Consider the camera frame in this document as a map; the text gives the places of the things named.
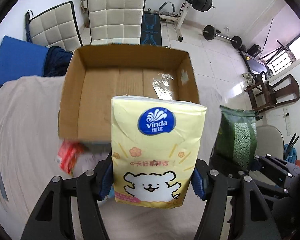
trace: cartoon face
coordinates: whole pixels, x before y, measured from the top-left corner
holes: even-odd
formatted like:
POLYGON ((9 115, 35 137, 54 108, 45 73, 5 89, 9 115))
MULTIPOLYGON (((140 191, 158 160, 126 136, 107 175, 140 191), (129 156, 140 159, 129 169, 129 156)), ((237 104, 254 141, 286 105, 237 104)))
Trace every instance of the cartoon face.
POLYGON ((179 182, 170 185, 170 182, 176 178, 173 171, 166 171, 163 174, 140 173, 134 175, 127 172, 123 176, 126 182, 132 185, 124 186, 125 191, 141 201, 165 201, 168 202, 173 198, 177 198, 180 194, 174 194, 180 187, 179 182))

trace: open cardboard box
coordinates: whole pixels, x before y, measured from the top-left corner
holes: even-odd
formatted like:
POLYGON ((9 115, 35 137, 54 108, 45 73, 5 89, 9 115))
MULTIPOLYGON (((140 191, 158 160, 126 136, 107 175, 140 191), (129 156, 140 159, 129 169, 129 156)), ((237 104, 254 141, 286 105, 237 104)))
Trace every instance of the open cardboard box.
POLYGON ((59 136, 110 142, 111 98, 133 95, 158 98, 159 81, 171 99, 199 103, 189 54, 150 45, 110 44, 78 48, 63 86, 59 136), (162 77, 169 76, 168 81, 162 77))

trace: silver screw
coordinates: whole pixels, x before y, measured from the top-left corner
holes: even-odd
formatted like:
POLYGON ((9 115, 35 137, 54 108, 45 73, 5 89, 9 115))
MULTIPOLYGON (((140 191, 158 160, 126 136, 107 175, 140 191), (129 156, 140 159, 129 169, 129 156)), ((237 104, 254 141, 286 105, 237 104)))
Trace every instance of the silver screw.
POLYGON ((54 176, 52 178, 52 182, 59 182, 60 181, 60 176, 54 176))
POLYGON ((252 178, 250 176, 244 176, 243 179, 246 181, 246 182, 251 182, 252 181, 252 178))
POLYGON ((212 176, 217 176, 219 174, 219 171, 217 171, 217 170, 210 170, 210 174, 212 176))
POLYGON ((94 170, 87 170, 86 175, 87 176, 92 176, 94 174, 94 170))

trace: yellow tissue package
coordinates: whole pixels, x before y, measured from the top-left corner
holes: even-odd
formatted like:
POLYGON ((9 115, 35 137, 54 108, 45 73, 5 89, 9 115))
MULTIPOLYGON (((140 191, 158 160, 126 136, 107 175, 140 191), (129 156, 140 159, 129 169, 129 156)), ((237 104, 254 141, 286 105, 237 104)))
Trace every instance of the yellow tissue package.
POLYGON ((111 100, 117 202, 182 206, 196 163, 207 108, 136 96, 111 100))

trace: tile floor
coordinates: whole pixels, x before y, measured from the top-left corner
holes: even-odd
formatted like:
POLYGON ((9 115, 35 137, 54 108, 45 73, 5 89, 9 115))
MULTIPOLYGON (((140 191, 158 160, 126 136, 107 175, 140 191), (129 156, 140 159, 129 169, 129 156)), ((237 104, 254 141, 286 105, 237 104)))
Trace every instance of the tile floor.
MULTIPOLYGON (((244 93, 245 80, 242 73, 247 68, 231 43, 215 38, 207 41, 201 31, 189 25, 183 25, 183 42, 179 42, 172 24, 161 23, 162 45, 188 51, 194 68, 199 94, 208 87, 222 96, 222 103, 230 108, 251 109, 247 93, 244 93)), ((83 45, 90 44, 90 30, 81 30, 83 45)))

